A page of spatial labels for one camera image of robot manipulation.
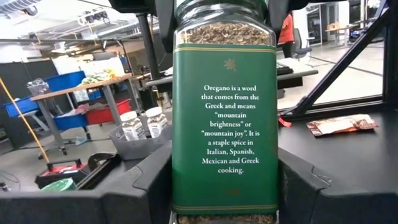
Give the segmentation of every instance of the gray floor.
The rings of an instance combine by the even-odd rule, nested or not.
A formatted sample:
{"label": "gray floor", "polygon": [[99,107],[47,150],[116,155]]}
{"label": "gray floor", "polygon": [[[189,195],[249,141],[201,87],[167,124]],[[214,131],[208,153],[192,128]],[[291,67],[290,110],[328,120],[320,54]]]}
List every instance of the gray floor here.
{"label": "gray floor", "polygon": [[[383,65],[383,43],[372,44],[350,65],[337,79],[334,84],[323,94],[317,103],[327,101],[344,100],[363,96],[381,94],[382,91],[382,65]],[[303,63],[310,64],[319,70],[319,74],[304,78],[303,86],[286,90],[285,98],[278,100],[279,108],[287,108],[295,105],[304,95],[308,94],[312,88],[326,75],[333,62],[337,62],[347,51],[347,48],[336,47],[314,47],[312,57],[301,59]],[[114,124],[104,124],[89,126],[93,142],[86,142],[81,146],[68,145],[68,155],[63,156],[60,151],[49,151],[48,156],[51,161],[64,159],[81,158],[86,161],[96,152],[116,151],[113,143],[108,138],[108,133],[115,128]],[[62,133],[64,138],[74,138],[84,135],[83,129],[70,129]],[[42,144],[53,140],[53,137],[43,138]],[[36,143],[29,144],[28,147],[37,146]],[[45,161],[37,159],[38,149],[24,149],[12,151],[0,156],[0,182],[5,181],[7,185],[14,189],[19,189],[19,184],[13,183],[2,177],[2,170],[15,175],[21,182],[22,191],[38,190],[34,184],[37,174],[45,170]]]}

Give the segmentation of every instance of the desk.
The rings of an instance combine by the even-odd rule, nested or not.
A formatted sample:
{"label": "desk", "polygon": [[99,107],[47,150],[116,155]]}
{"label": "desk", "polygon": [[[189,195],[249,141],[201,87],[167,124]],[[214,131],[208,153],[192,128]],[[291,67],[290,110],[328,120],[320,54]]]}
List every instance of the desk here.
{"label": "desk", "polygon": [[[316,70],[316,69],[312,68],[311,66],[308,66],[304,63],[301,63],[298,60],[292,59],[292,58],[284,58],[284,59],[278,60],[277,62],[283,66],[290,67],[294,71],[291,74],[278,75],[278,77],[277,77],[278,81],[288,80],[291,78],[304,77],[307,75],[318,74],[318,70]],[[147,82],[146,87],[170,83],[172,81],[173,81],[173,75],[169,75],[167,77],[164,77],[164,78],[161,78],[158,80],[153,80],[153,81]]]}
{"label": "desk", "polygon": [[[113,94],[112,94],[110,85],[119,83],[119,82],[124,82],[126,84],[130,98],[134,99],[134,102],[132,102],[132,107],[136,110],[140,110],[140,107],[139,107],[137,98],[135,97],[134,89],[133,89],[131,82],[134,80],[139,80],[144,77],[145,77],[145,75],[139,75],[139,76],[132,77],[131,74],[127,74],[122,77],[116,77],[116,78],[112,78],[110,80],[105,80],[102,82],[76,86],[74,88],[69,88],[66,90],[60,90],[60,91],[56,91],[56,92],[51,92],[51,93],[46,93],[43,95],[34,96],[31,98],[31,100],[36,101],[37,104],[39,105],[39,108],[43,113],[43,116],[49,126],[49,129],[50,129],[52,135],[54,136],[55,142],[57,143],[59,149],[64,151],[65,150],[64,141],[61,137],[60,131],[58,130],[57,126],[55,125],[55,122],[52,118],[49,108],[48,108],[47,104],[45,103],[45,100],[47,98],[72,93],[72,92],[78,91],[78,90],[87,90],[90,88],[101,88],[104,91],[106,102],[108,103],[108,106],[111,110],[113,120],[116,123],[116,125],[119,126],[119,125],[121,125],[121,120],[120,120],[120,116],[119,116],[118,107],[116,106],[116,102],[113,98]],[[90,135],[88,134],[87,129],[85,129],[85,131],[88,135],[88,138],[90,138]]]}
{"label": "desk", "polygon": [[341,36],[341,35],[344,35],[344,46],[345,47],[347,47],[348,46],[348,39],[347,39],[347,36],[349,36],[349,30],[351,29],[351,28],[354,28],[354,27],[356,27],[356,26],[358,26],[359,24],[350,24],[350,25],[347,25],[346,27],[340,27],[340,28],[334,28],[334,29],[327,29],[327,30],[325,30],[326,32],[333,32],[333,31],[335,31],[336,32],[336,46],[338,45],[338,41],[339,41],[339,36]]}

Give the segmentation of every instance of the cable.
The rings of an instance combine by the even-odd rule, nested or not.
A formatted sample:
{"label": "cable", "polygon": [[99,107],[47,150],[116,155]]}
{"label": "cable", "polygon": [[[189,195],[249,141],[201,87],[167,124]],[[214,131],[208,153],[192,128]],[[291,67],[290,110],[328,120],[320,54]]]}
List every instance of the cable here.
{"label": "cable", "polygon": [[[12,180],[12,179],[8,178],[7,176],[5,176],[4,174],[1,174],[1,173],[4,173],[4,174],[9,175],[9,176],[13,177],[15,180]],[[7,172],[7,171],[4,171],[4,170],[0,170],[0,176],[3,177],[3,178],[5,178],[5,179],[8,180],[8,181],[11,181],[11,182],[13,182],[13,183],[15,183],[15,184],[18,184],[18,191],[21,190],[21,182],[20,182],[20,180],[18,179],[18,177],[16,177],[14,174],[11,174],[11,173],[9,173],[9,172]]]}
{"label": "cable", "polygon": [[32,127],[29,125],[29,123],[27,122],[25,116],[22,114],[22,112],[20,111],[17,103],[14,101],[13,97],[11,96],[10,92],[8,91],[6,85],[4,84],[4,82],[2,81],[2,79],[0,78],[0,84],[3,87],[4,91],[6,92],[8,98],[11,100],[12,104],[14,105],[15,109],[18,111],[19,116],[22,118],[22,120],[25,122],[27,128],[29,129],[30,133],[32,133],[33,138],[35,139],[37,145],[39,146],[40,150],[42,151],[43,157],[46,161],[46,163],[49,163],[49,157],[47,156],[47,153],[45,152],[45,150],[43,149],[43,146],[41,145],[39,139],[36,136],[36,133],[33,131]]}

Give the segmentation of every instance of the red shirt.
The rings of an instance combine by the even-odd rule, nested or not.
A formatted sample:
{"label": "red shirt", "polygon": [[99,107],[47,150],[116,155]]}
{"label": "red shirt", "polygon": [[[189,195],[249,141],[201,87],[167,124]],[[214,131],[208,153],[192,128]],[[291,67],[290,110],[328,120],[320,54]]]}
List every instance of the red shirt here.
{"label": "red shirt", "polygon": [[290,14],[287,15],[284,20],[284,25],[280,32],[279,44],[284,44],[286,42],[294,41],[293,36],[293,18]]}

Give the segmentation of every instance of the black chair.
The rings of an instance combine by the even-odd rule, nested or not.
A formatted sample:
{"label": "black chair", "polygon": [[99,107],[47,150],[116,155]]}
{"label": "black chair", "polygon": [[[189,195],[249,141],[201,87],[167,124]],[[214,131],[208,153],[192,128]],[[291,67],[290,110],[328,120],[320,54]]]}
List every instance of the black chair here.
{"label": "black chair", "polygon": [[300,58],[306,56],[307,53],[312,52],[309,40],[313,39],[313,37],[309,37],[307,39],[307,46],[305,48],[302,48],[302,38],[300,35],[300,31],[295,28],[293,30],[293,35],[294,35],[293,58],[296,58],[297,60],[300,61]]}

